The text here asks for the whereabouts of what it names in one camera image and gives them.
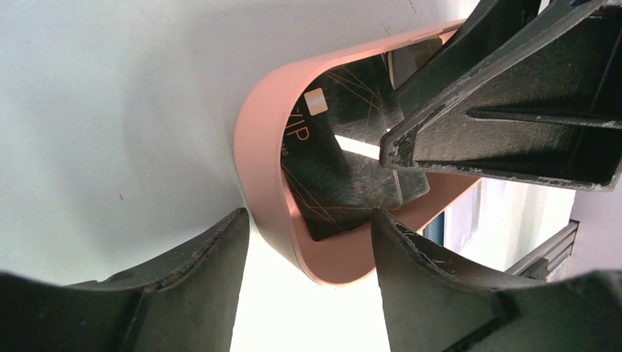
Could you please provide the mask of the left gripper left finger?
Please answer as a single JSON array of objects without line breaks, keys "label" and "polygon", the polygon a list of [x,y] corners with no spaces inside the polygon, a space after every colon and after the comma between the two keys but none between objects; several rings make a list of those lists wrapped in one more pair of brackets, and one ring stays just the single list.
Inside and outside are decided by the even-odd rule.
[{"label": "left gripper left finger", "polygon": [[228,351],[249,246],[239,208],[108,279],[59,286],[1,274],[3,351]]}]

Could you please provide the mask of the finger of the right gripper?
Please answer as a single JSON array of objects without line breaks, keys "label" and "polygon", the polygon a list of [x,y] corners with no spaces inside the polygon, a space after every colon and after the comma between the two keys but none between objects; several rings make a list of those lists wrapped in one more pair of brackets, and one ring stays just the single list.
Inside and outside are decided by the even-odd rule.
[{"label": "finger of the right gripper", "polygon": [[410,120],[379,160],[583,191],[621,177],[621,3],[551,1]]},{"label": "finger of the right gripper", "polygon": [[426,103],[498,49],[535,18],[540,0],[481,0],[460,29],[397,88],[410,120]]}]

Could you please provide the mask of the blue card holder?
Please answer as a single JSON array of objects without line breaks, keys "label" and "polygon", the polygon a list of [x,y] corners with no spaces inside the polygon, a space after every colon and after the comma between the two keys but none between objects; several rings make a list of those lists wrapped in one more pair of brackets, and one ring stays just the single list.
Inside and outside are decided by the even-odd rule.
[{"label": "blue card holder", "polygon": [[435,244],[444,246],[445,212],[440,213],[423,230],[423,236]]}]

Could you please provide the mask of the pink oval tray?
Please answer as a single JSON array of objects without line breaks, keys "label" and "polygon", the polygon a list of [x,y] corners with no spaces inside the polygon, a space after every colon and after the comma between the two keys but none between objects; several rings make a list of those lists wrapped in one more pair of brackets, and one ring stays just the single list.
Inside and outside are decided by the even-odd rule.
[{"label": "pink oval tray", "polygon": [[314,241],[282,176],[282,135],[295,102],[323,72],[358,59],[440,37],[447,40],[460,20],[423,27],[284,65],[250,92],[235,126],[235,165],[257,231],[276,252],[313,282],[344,286],[376,267],[370,226]]}]

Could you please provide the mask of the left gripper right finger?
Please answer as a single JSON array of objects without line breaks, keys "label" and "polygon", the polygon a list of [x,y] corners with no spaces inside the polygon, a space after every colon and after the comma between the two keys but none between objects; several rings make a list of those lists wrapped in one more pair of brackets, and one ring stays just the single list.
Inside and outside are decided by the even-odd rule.
[{"label": "left gripper right finger", "polygon": [[485,267],[375,209],[371,239],[392,351],[619,351],[621,273],[542,282]]}]

